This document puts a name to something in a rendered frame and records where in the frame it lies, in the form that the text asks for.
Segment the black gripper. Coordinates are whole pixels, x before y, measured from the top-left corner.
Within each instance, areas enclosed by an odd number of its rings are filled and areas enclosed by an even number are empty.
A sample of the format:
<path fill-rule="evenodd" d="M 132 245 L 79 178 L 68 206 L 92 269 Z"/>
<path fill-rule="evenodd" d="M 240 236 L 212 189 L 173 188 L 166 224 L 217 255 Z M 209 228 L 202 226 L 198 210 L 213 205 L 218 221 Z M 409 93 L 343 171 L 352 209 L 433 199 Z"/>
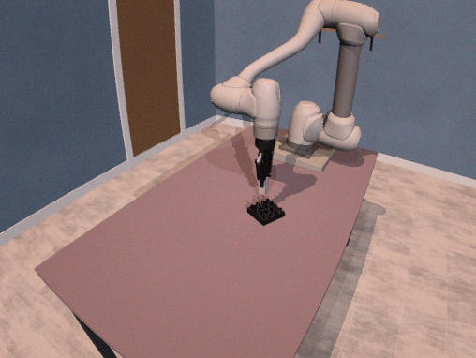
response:
<path fill-rule="evenodd" d="M 271 177 L 269 173 L 271 173 L 272 169 L 273 154 L 275 150 L 275 139 L 270 141 L 263 141 L 255 138 L 255 146 L 259 149 L 259 158 L 255 159 L 257 180 L 259 180 L 259 194 L 265 195 L 265 193 L 268 192 L 269 177 Z M 266 149 L 271 149 L 272 151 Z"/>

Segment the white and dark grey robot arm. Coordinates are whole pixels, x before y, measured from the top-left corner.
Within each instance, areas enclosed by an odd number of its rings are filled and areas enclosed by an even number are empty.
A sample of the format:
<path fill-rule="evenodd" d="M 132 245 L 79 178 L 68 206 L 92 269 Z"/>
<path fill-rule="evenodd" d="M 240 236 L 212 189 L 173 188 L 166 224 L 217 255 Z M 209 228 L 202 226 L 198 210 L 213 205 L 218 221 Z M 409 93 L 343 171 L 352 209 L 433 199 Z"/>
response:
<path fill-rule="evenodd" d="M 253 86 L 252 82 L 263 71 L 303 50 L 322 28 L 336 29 L 340 43 L 333 107 L 325 117 L 314 102 L 299 102 L 290 116 L 288 138 L 278 138 L 283 143 L 279 149 L 305 158 L 310 158 L 319 149 L 314 142 L 340 151 L 352 151 L 362 136 L 351 112 L 362 45 L 379 31 L 379 21 L 379 13 L 365 4 L 312 0 L 290 41 L 250 64 L 237 77 L 213 87 L 210 99 L 221 111 L 253 118 L 255 138 L 275 139 L 281 114 L 279 83 L 266 78 L 257 79 Z"/>

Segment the black knob box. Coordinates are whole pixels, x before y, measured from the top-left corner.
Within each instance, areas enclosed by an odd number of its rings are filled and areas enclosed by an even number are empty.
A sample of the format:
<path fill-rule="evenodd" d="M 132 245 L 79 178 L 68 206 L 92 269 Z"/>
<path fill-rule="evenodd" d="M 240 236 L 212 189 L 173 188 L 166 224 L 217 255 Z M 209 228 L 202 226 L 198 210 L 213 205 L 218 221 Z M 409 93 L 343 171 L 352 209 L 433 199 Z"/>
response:
<path fill-rule="evenodd" d="M 277 207 L 277 204 L 274 204 L 273 201 L 269 201 L 268 198 L 266 201 L 256 202 L 255 205 L 251 204 L 250 207 L 247 208 L 247 212 L 258 220 L 262 226 L 285 216 L 285 212 L 282 208 Z"/>

